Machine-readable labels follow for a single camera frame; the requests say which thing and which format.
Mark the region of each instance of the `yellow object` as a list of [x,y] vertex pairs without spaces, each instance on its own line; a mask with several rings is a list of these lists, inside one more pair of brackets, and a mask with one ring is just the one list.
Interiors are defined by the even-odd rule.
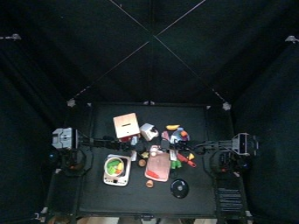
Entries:
[[143,158],[148,158],[148,152],[145,151],[143,154],[141,154]]
[[175,125],[167,125],[165,128],[168,130],[177,130],[177,128],[180,127],[180,124],[175,124]]
[[192,160],[195,158],[195,156],[192,154],[189,154],[189,156],[187,157],[189,160]]
[[119,163],[117,166],[116,166],[116,169],[120,170],[120,171],[123,171],[123,169],[124,169],[124,164],[123,164],[123,163]]

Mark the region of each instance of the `black enclosure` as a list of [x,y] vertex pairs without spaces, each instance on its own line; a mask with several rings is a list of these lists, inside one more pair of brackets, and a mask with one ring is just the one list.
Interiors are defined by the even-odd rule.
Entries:
[[[244,176],[248,210],[256,223],[296,223],[298,11],[296,0],[1,1],[0,222],[36,222],[52,182],[55,129],[71,125],[96,137],[112,133],[99,128],[109,119],[99,108],[143,105],[159,114],[161,105],[179,105],[180,113],[191,110],[185,122],[200,124],[191,126],[199,141],[240,132],[260,137]],[[167,113],[165,120],[180,119]],[[81,212],[101,206],[84,205]]]

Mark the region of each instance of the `food item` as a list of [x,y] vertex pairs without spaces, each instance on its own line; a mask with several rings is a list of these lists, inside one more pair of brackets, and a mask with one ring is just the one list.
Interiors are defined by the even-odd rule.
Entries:
[[177,130],[177,128],[180,127],[180,124],[173,124],[173,125],[167,125],[165,128],[168,130]]
[[145,186],[152,188],[155,186],[155,182],[151,179],[148,179],[145,182]]
[[152,171],[147,171],[145,174],[147,174],[149,177],[152,177],[152,178],[155,178],[155,179],[159,179],[159,175],[157,175],[155,172],[152,172]]
[[141,167],[144,167],[144,166],[145,166],[145,160],[144,160],[144,159],[140,159],[139,162],[137,162],[137,164],[139,164]]

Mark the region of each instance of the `black table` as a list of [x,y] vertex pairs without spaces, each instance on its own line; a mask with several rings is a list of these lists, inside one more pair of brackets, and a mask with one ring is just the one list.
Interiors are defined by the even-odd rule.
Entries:
[[[85,135],[101,138],[116,137],[113,117],[136,113],[137,123],[152,124],[164,131],[167,124],[180,124],[199,142],[227,140],[234,137],[230,112],[221,107],[199,105],[96,104],[79,105],[69,109],[64,127],[76,128]],[[177,178],[189,185],[189,194],[176,199],[171,194],[172,178],[167,182],[153,182],[145,187],[145,168],[132,162],[127,186],[112,186],[103,182],[104,160],[108,154],[129,156],[129,152],[105,148],[91,148],[92,167],[81,177],[65,177],[55,173],[51,183],[48,207],[52,214],[71,216],[135,216],[215,218],[216,202],[213,182],[203,170],[203,155],[196,155],[196,167],[187,164],[177,170]]]

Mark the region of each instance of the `orange object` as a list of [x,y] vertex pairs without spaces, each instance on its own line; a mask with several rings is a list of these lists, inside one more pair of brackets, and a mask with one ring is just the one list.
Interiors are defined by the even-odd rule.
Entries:
[[148,175],[149,177],[152,177],[155,179],[159,179],[159,175],[155,172],[152,172],[152,171],[147,171],[145,175]]
[[187,137],[188,136],[188,133],[183,130],[181,131],[181,137]]

